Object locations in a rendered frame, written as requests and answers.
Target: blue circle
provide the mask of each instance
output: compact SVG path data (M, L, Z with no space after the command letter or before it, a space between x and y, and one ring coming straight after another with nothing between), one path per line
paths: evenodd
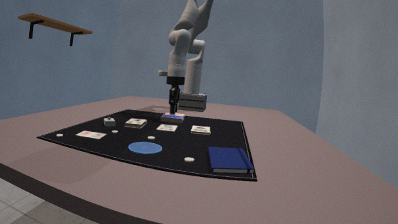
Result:
M139 154L154 154L160 152L162 147L151 142L134 142L129 145L129 150Z

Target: shelf bracket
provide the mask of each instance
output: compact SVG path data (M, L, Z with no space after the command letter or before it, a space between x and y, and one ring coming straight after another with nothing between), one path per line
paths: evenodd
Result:
M33 26L38 23L44 23L44 20L41 19L39 21L31 22L31 28L29 29L29 39L33 38Z
M70 34L70 44L69 44L69 46L71 46L71 45L73 44L73 35L75 35L75 34L82 34L82 33L83 33L83 31L71 33L71 34Z

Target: floor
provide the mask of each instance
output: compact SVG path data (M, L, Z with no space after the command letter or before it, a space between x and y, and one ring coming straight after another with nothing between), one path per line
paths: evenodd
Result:
M0 179L1 224L96 224Z

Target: small white disc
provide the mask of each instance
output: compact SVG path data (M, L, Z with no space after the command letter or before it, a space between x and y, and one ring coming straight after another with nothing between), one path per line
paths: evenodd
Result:
M194 162L195 161L195 159L192 157L185 157L184 160L185 160L185 162Z

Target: black mat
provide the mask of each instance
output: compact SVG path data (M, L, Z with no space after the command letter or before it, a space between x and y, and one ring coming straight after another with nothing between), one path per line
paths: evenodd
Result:
M124 110L37 138L98 156L167 172L207 178L257 181L255 171L253 174L215 174L210 170L209 146L242 148L254 165L243 122L185 116L182 123L165 123L161 122L161 115L162 113ZM106 117L114 118L116 126L105 127L103 119ZM142 129L124 127L125 122L131 118L146 119L148 123ZM178 128L175 132L159 131L157 127L161 124L177 125ZM193 125L210 127L211 135L192 134ZM112 130L118 130L118 133L114 134ZM106 136L101 139L76 136L82 131L105 133ZM57 137L59 133L63 134L63 137ZM148 136L154 136L155 139L149 140ZM134 142L153 142L161 145L163 149L156 154L137 154L128 149L128 146ZM194 158L194 162L185 162L186 157Z

